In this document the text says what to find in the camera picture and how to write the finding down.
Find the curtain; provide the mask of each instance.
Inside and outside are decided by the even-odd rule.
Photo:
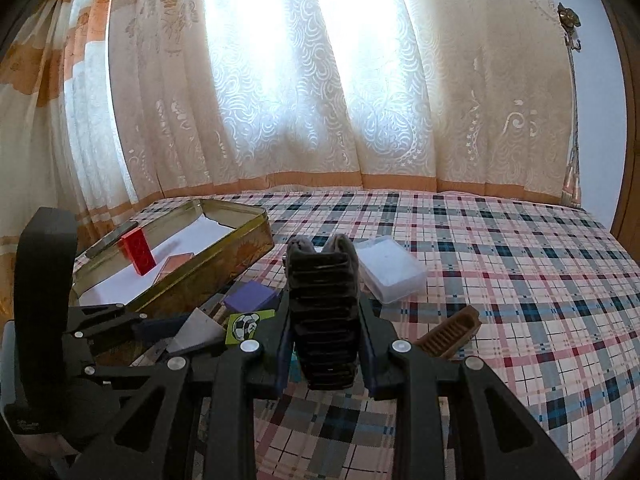
[[[133,213],[109,108],[109,4],[44,0],[0,62],[0,324],[12,316],[18,238],[39,207],[73,211],[81,247]]]
[[[112,0],[140,196],[273,186],[559,203],[572,130],[551,0]]]
[[[564,206],[580,208],[582,205],[582,189],[580,188],[580,151],[578,143],[578,95],[575,88],[574,52],[582,50],[582,43],[578,38],[576,27],[580,27],[580,18],[573,9],[567,9],[562,3],[558,4],[558,16],[564,28],[564,40],[571,67],[571,79],[574,91],[574,129],[571,137],[569,161],[564,173],[562,197],[560,203]]]

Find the metal screw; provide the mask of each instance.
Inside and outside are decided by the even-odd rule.
[[[411,343],[403,339],[396,339],[391,343],[391,348],[393,348],[396,352],[406,354],[409,350],[411,350]]]
[[[169,368],[169,370],[182,370],[184,368],[184,365],[187,364],[187,361],[184,357],[172,357],[171,359],[169,359],[166,362],[166,366],[167,368]]]
[[[240,343],[240,349],[243,352],[255,352],[258,348],[260,348],[260,343],[258,343],[255,339],[247,339],[246,341],[242,341]]]
[[[467,368],[471,368],[472,370],[482,370],[484,361],[479,357],[471,356],[465,359],[465,365]]]

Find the bed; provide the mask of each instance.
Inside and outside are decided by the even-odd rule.
[[[482,327],[459,357],[482,357],[581,478],[604,479],[635,436],[640,268],[584,211],[386,190],[217,198],[269,214],[275,248],[242,281],[284,286],[293,234],[316,246],[336,232],[354,241],[393,235],[425,263],[428,290],[376,303],[376,312],[415,340],[466,304],[479,310]],[[185,200],[161,200],[136,219],[144,224]],[[442,411],[446,419],[445,404]],[[360,377],[350,390],[312,392],[292,368],[281,400],[255,401],[258,479],[390,478],[394,425],[394,403],[370,400]],[[446,460],[453,478],[452,452]]]

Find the purple block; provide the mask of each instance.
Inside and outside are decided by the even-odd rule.
[[[257,312],[268,306],[277,292],[258,282],[247,282],[237,291],[225,298],[225,306],[234,312],[245,314]]]

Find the brown comb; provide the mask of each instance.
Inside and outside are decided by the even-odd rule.
[[[482,322],[472,306],[466,306],[437,327],[429,330],[414,344],[431,357],[451,359],[476,335]]]

